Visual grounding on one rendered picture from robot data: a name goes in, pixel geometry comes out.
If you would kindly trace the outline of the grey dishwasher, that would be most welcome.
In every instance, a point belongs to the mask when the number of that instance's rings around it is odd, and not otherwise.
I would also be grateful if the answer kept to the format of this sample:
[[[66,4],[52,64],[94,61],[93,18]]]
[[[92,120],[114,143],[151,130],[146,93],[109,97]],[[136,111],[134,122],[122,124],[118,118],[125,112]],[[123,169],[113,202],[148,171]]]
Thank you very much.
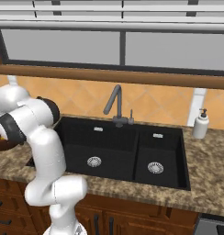
[[[193,235],[224,235],[224,217],[202,213]]]

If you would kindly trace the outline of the black double sink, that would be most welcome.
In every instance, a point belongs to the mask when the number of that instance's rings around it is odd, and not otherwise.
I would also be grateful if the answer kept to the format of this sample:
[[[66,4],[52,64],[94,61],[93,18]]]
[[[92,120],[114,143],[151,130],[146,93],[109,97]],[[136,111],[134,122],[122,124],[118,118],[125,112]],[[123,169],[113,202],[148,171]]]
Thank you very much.
[[[54,130],[68,173],[191,189],[181,129],[62,117]]]

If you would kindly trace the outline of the brown wooden bowl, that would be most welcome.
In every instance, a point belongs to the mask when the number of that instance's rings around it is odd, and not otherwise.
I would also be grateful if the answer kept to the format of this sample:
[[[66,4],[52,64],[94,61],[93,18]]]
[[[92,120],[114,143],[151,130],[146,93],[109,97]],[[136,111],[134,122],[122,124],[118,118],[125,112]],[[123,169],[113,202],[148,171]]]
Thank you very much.
[[[2,139],[0,136],[0,151],[7,151],[17,146],[16,142]]]

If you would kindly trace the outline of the brown wooden cupboard door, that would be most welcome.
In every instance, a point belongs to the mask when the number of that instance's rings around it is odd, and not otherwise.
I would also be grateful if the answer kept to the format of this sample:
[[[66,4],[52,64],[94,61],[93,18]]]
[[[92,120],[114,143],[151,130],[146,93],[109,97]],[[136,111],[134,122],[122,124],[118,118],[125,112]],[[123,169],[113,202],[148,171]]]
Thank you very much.
[[[195,228],[195,222],[184,225],[180,219],[173,223],[107,212],[105,214],[106,235],[109,235],[110,217],[114,218],[114,235],[193,235]]]
[[[100,209],[76,206],[75,214],[79,222],[86,229],[87,235],[95,235],[94,215],[97,214],[99,216],[98,219],[99,235],[105,235],[103,212]]]

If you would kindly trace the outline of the wood framed window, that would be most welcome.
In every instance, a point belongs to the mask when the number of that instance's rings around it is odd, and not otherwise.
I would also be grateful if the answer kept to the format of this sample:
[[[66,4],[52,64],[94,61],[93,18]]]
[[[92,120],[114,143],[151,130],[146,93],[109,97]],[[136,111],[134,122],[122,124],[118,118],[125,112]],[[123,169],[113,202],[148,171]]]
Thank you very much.
[[[224,34],[0,27],[0,74],[224,90]]]

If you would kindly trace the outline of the brown wooden drawer front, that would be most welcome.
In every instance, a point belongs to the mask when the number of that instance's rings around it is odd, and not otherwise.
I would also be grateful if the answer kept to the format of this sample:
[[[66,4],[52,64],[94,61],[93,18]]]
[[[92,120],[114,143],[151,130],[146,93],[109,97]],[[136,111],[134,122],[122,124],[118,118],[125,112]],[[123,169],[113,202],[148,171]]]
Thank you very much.
[[[32,222],[31,216],[17,215],[13,213],[0,212],[0,220],[12,220],[10,225],[0,224],[0,230],[9,232],[10,230],[16,232],[24,232],[31,235],[38,235],[37,230]]]
[[[7,212],[17,212],[18,214],[29,216],[28,206],[23,196],[7,195],[0,193],[0,201],[3,205],[0,210]]]

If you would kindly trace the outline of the white soap dispenser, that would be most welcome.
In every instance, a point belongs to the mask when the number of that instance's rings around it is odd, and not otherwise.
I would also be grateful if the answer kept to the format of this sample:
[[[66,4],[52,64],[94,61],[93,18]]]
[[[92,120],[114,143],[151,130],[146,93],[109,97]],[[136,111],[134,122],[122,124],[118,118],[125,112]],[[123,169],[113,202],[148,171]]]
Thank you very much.
[[[200,111],[201,113],[196,117],[192,131],[193,137],[199,140],[205,138],[209,124],[207,110],[205,108],[200,108]]]

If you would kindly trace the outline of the grey sink tap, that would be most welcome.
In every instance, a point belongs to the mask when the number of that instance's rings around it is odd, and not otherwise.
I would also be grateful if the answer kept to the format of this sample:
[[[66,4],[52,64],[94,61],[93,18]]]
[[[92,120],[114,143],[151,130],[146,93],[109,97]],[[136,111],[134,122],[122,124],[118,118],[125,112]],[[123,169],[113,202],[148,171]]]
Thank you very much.
[[[106,103],[106,107],[103,111],[105,115],[109,114],[111,107],[113,106],[115,101],[117,101],[117,114],[112,118],[113,123],[116,125],[117,128],[122,128],[125,124],[133,125],[133,116],[122,116],[122,89],[119,84],[114,87],[113,92]]]

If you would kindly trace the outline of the white window blinds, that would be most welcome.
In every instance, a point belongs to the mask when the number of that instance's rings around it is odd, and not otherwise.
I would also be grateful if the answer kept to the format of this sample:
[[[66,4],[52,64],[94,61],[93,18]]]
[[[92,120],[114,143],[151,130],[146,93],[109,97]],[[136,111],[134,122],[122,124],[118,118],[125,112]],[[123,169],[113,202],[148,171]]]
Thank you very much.
[[[224,32],[224,0],[0,0],[0,27]]]

